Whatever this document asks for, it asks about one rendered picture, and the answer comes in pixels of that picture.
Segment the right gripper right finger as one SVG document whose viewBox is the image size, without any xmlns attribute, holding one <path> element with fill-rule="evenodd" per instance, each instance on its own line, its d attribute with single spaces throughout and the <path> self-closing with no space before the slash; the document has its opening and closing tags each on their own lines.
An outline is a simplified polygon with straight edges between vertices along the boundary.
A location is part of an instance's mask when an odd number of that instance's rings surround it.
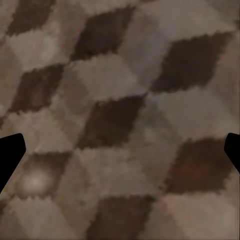
<svg viewBox="0 0 240 240">
<path fill-rule="evenodd" d="M 224 151 L 240 173 L 240 135 L 229 133 L 227 135 Z"/>
</svg>

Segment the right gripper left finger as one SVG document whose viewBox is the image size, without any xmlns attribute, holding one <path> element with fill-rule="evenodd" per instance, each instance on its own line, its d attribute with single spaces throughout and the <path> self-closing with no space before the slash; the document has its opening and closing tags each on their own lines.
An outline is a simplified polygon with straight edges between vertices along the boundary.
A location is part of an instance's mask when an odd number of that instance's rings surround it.
<svg viewBox="0 0 240 240">
<path fill-rule="evenodd" d="M 0 193 L 26 152 L 22 133 L 0 138 Z"/>
</svg>

